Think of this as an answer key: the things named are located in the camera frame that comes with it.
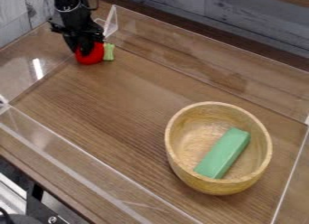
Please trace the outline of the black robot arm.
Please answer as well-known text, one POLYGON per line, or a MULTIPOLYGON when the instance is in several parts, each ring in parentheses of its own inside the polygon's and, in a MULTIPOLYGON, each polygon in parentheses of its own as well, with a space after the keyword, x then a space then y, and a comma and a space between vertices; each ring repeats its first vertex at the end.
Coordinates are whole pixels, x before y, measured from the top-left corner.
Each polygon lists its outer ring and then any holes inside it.
POLYGON ((93 45, 104 40, 104 28, 92 19, 92 11, 98 5, 90 6, 88 0, 53 1, 54 14, 48 20, 50 31, 62 35, 72 52, 88 56, 93 45))

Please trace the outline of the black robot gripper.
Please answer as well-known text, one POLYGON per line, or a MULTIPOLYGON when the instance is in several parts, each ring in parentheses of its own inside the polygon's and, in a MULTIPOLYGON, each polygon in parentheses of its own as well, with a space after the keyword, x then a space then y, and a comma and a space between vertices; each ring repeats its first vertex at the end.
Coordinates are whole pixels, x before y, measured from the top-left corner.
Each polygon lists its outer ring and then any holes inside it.
POLYGON ((104 40, 102 27, 92 20, 90 11, 78 7, 70 11, 54 10, 49 18, 50 31, 62 35, 68 48, 86 56, 92 52, 93 43, 104 40))

